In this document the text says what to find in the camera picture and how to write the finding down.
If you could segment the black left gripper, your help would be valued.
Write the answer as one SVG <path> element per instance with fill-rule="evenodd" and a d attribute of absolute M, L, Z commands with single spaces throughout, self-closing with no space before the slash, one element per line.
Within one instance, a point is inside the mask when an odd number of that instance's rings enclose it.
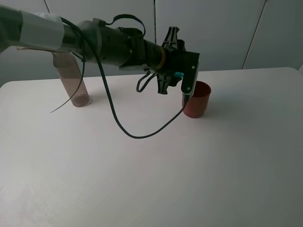
<path fill-rule="evenodd" d="M 161 61 L 156 70 L 159 94 L 167 94 L 168 87 L 175 87 L 182 80 L 174 77 L 175 72 L 182 72 L 186 53 L 185 41 L 178 39 L 178 31 L 178 27 L 170 26 L 160 46 Z"/>

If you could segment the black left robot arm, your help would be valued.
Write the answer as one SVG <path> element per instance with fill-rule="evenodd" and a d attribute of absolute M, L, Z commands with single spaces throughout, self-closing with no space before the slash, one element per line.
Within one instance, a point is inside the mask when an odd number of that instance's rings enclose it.
<path fill-rule="evenodd" d="M 182 51 L 166 49 L 148 40 L 135 28 L 113 29 L 100 19 L 83 21 L 77 28 L 62 21 L 58 15 L 0 7 L 0 50 L 11 46 L 49 52 L 74 52 L 88 62 L 118 66 L 121 70 L 151 69 L 158 73 L 158 93 L 166 94 L 169 86 L 181 80 L 181 90 L 189 94 L 193 88 L 191 67 L 172 60 L 184 58 Z M 182 72 L 181 79 L 175 76 Z"/>

